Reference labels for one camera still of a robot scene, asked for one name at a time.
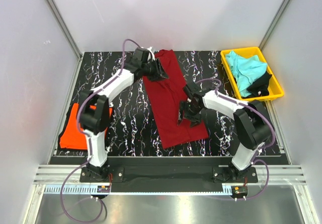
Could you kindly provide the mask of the dark red polo shirt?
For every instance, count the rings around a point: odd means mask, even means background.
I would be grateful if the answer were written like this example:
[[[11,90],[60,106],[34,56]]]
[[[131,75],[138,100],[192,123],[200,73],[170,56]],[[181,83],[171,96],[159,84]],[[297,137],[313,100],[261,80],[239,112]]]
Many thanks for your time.
[[[174,51],[160,50],[155,57],[160,60],[169,78],[151,82],[147,77],[143,77],[143,83],[162,147],[169,148],[208,138],[204,123],[191,127],[190,122],[184,119],[178,124],[179,105],[181,101],[187,100],[187,96],[183,91],[186,81]]]

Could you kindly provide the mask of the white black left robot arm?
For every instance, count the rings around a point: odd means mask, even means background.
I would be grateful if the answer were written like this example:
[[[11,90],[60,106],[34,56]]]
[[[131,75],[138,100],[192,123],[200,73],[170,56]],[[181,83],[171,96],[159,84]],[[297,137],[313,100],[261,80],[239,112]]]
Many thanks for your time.
[[[102,85],[85,92],[80,99],[76,127],[85,136],[88,147],[87,161],[82,167],[99,182],[109,175],[105,131],[110,126],[110,103],[142,77],[153,82],[169,78],[158,58],[140,61],[130,57],[124,68],[117,70]]]

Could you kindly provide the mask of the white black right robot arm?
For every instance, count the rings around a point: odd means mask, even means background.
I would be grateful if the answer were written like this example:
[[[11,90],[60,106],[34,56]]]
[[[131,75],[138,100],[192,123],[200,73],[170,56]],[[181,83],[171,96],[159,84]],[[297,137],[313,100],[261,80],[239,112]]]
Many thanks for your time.
[[[266,141],[275,141],[274,128],[265,108],[260,101],[238,100],[216,90],[191,90],[185,86],[184,93],[188,98],[179,104],[178,124],[188,120],[190,127],[200,125],[203,109],[220,112],[234,120],[239,146],[228,167],[213,178],[220,182],[241,181]]]

